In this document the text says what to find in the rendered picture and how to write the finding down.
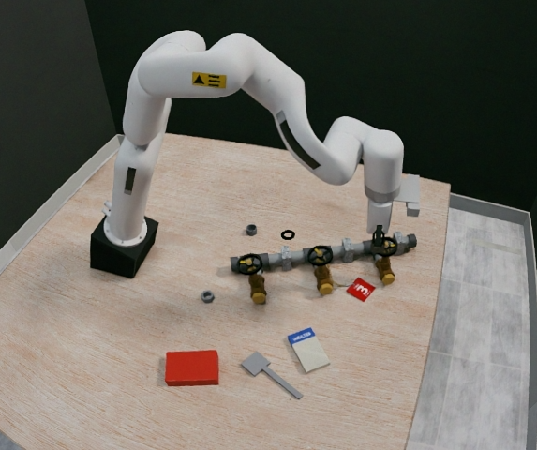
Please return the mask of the red square tag with chain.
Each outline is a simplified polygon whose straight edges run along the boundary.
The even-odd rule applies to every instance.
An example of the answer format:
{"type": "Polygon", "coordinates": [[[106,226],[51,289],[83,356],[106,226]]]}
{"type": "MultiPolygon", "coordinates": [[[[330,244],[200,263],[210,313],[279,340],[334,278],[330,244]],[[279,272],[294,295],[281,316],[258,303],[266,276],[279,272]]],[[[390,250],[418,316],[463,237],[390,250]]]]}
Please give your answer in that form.
{"type": "MultiPolygon", "coordinates": [[[[331,269],[329,270],[330,265],[328,266],[328,271],[330,275],[330,279],[332,280],[332,273],[330,274],[331,269]]],[[[334,281],[332,280],[334,283],[334,281]]],[[[334,283],[335,285],[337,283],[334,283]]],[[[350,293],[351,295],[355,296],[361,301],[365,301],[367,297],[376,289],[376,287],[372,286],[371,284],[367,283],[366,281],[362,280],[361,278],[357,278],[352,284],[346,286],[346,283],[343,284],[345,287],[349,288],[346,290],[346,292],[350,293]],[[354,286],[353,286],[354,285],[354,286]]],[[[342,285],[342,286],[343,286],[342,285]]],[[[338,287],[341,287],[340,284],[337,284],[338,287]],[[339,286],[338,286],[339,285],[339,286]]]]}

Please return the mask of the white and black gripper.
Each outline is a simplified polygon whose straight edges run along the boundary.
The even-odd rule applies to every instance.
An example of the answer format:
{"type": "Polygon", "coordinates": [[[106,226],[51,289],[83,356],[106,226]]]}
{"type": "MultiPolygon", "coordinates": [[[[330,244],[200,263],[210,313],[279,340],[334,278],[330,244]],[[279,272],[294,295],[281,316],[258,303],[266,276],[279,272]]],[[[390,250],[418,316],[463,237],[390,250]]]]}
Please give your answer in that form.
{"type": "Polygon", "coordinates": [[[384,249],[385,249],[384,238],[385,238],[385,235],[387,235],[389,232],[394,201],[376,202],[376,201],[371,200],[368,196],[367,198],[368,198],[368,203],[367,203],[366,232],[368,234],[373,233],[370,251],[381,253],[381,252],[384,252],[384,249]],[[377,225],[377,230],[376,230],[376,225],[377,225]],[[375,234],[376,234],[376,239],[375,239],[375,234]],[[382,235],[382,239],[381,239],[381,235],[382,235]]]}

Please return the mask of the grey t-shaped pipe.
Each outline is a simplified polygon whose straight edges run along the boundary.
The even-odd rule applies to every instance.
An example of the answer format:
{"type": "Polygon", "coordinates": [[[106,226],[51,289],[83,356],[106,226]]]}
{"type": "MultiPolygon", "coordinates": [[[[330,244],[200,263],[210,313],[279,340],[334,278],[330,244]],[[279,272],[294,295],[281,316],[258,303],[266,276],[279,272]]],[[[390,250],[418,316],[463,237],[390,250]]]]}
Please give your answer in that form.
{"type": "Polygon", "coordinates": [[[269,265],[282,264],[283,272],[286,272],[291,271],[291,263],[311,263],[316,269],[314,276],[318,281],[317,289],[321,294],[325,295],[331,293],[334,286],[330,279],[328,268],[326,267],[326,264],[328,264],[334,257],[342,256],[344,263],[352,263],[354,254],[372,254],[373,259],[376,259],[375,264],[380,272],[380,280],[385,285],[389,285],[395,281],[395,273],[391,269],[391,259],[389,260],[389,257],[394,254],[396,256],[403,255],[404,248],[416,248],[417,245],[417,239],[414,233],[407,234],[407,236],[403,237],[401,231],[394,232],[393,238],[385,236],[384,253],[377,253],[378,255],[376,252],[370,251],[371,240],[362,242],[363,243],[353,244],[351,238],[346,237],[342,238],[341,246],[331,247],[330,245],[318,245],[297,251],[290,251],[289,246],[282,246],[280,247],[281,253],[248,253],[244,256],[240,256],[240,258],[238,258],[238,256],[230,257],[231,271],[239,271],[241,274],[249,276],[248,282],[251,286],[250,298],[252,298],[253,302],[258,304],[264,302],[267,294],[263,284],[265,281],[262,276],[263,268],[270,267],[269,265]],[[390,252],[391,249],[393,251],[390,252]],[[316,259],[319,260],[316,261],[316,259]]]}

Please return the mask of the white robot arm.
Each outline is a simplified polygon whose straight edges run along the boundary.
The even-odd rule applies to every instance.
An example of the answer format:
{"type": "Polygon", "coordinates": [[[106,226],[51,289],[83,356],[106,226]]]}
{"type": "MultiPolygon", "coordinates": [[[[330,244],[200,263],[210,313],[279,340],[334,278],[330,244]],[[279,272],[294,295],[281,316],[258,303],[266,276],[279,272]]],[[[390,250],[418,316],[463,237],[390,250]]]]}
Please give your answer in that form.
{"type": "Polygon", "coordinates": [[[404,202],[407,217],[419,217],[419,175],[401,178],[404,146],[396,134],[340,117],[321,143],[306,118],[303,79],[261,44],[235,33],[206,51],[199,34],[178,31],[153,43],[129,80],[126,137],[114,162],[112,202],[104,202],[111,212],[101,209],[112,243],[130,248],[145,238],[143,218],[171,98],[219,98],[240,88],[272,113],[291,155],[321,181],[347,184],[362,159],[365,194],[379,203],[404,202]]]}

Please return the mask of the red rectangular block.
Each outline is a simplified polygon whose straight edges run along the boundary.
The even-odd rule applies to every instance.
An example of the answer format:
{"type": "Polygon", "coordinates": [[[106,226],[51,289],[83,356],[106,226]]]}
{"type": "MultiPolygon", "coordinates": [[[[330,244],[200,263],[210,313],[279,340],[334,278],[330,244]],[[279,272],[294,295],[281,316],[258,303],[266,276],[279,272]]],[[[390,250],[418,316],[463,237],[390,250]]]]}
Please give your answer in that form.
{"type": "Polygon", "coordinates": [[[219,385],[216,350],[166,352],[168,386],[219,385]]]}

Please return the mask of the black rubber ring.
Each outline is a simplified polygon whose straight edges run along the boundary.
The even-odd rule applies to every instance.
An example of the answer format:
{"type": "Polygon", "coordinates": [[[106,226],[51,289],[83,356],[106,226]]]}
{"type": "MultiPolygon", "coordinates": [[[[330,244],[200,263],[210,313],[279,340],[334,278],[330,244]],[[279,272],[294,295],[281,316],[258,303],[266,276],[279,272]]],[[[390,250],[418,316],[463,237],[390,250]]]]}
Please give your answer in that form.
{"type": "Polygon", "coordinates": [[[286,230],[286,231],[283,231],[283,232],[281,233],[281,237],[282,237],[283,239],[285,239],[285,240],[291,240],[291,239],[294,238],[294,236],[295,236],[295,232],[292,231],[292,230],[286,230]],[[284,235],[285,233],[291,233],[291,237],[286,237],[286,236],[284,235]]]}

